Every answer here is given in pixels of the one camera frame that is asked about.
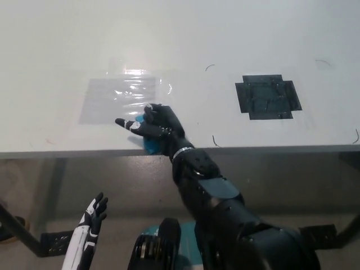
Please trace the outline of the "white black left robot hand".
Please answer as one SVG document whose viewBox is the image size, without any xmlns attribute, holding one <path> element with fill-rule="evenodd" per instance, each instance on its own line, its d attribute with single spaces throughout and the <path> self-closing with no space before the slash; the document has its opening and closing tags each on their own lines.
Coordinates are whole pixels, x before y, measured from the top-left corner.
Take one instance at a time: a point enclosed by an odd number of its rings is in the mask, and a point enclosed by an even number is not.
<svg viewBox="0 0 360 270">
<path fill-rule="evenodd" d="M 62 270 L 89 270 L 96 251 L 99 233 L 103 220 L 106 218 L 108 198 L 99 193 L 88 205 L 82 218 L 75 228 Z"/>
</svg>

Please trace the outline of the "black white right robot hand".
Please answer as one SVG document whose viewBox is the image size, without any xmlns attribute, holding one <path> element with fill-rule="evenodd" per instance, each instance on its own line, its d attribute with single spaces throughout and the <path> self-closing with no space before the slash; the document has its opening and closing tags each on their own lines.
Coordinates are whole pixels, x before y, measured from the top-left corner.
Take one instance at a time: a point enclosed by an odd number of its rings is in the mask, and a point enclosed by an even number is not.
<svg viewBox="0 0 360 270">
<path fill-rule="evenodd" d="M 173 158 L 180 151 L 194 148 L 170 106 L 149 103 L 144 113 L 135 121 L 122 118 L 115 123 L 143 138 L 144 149 L 149 154 L 162 154 Z"/>
</svg>

